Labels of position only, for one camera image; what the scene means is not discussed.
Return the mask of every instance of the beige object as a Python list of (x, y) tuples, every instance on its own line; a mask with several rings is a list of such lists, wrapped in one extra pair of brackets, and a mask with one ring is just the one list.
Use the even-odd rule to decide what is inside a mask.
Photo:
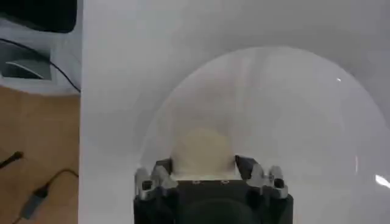
[(214, 130), (197, 128), (179, 138), (172, 160), (172, 177), (176, 180), (220, 180), (235, 176), (229, 140)]

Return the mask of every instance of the transparent hemisphere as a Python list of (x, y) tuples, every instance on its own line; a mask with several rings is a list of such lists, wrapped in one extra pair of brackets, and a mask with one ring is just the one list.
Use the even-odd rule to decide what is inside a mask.
[(170, 94), (140, 166), (172, 158), (178, 180), (230, 180), (240, 179), (234, 156), (246, 156), (282, 168), (295, 223), (388, 223), (389, 137), (374, 101), (338, 65), (251, 48), (207, 63)]

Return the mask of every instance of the white wall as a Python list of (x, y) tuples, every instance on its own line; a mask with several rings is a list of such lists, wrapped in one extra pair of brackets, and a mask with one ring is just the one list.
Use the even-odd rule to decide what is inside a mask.
[(135, 152), (205, 62), (290, 45), (358, 77), (390, 121), (388, 0), (85, 0), (79, 223), (131, 223)]
[[(84, 60), (93, 65), (107, 48), (116, 52), (114, 58), (106, 55), (110, 64), (99, 69), (115, 68), (120, 74), (110, 74), (116, 75), (113, 83), (101, 81), (108, 88), (121, 81), (118, 89), (126, 83), (139, 94), (132, 107), (141, 115), (133, 136), (136, 145), (145, 123), (189, 73), (226, 52), (270, 44), (299, 47), (339, 63), (368, 89), (390, 122), (387, 0), (92, 1), (85, 11), (84, 50), (89, 54)], [(118, 90), (111, 97), (124, 96)]]

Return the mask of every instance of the wooden floor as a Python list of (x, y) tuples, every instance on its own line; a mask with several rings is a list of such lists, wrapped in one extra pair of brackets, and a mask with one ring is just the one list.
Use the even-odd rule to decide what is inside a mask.
[[(0, 170), (0, 223), (11, 224), (34, 189), (62, 168), (78, 172), (79, 96), (43, 97), (0, 87), (0, 161), (25, 158)], [(76, 224), (78, 179), (64, 174), (33, 220), (20, 224)]]

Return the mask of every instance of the cable connector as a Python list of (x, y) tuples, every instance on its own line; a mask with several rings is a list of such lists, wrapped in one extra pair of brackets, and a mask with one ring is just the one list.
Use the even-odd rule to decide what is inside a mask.
[(24, 219), (31, 219), (37, 208), (42, 204), (49, 194), (49, 184), (36, 189), (24, 204), (19, 216)]

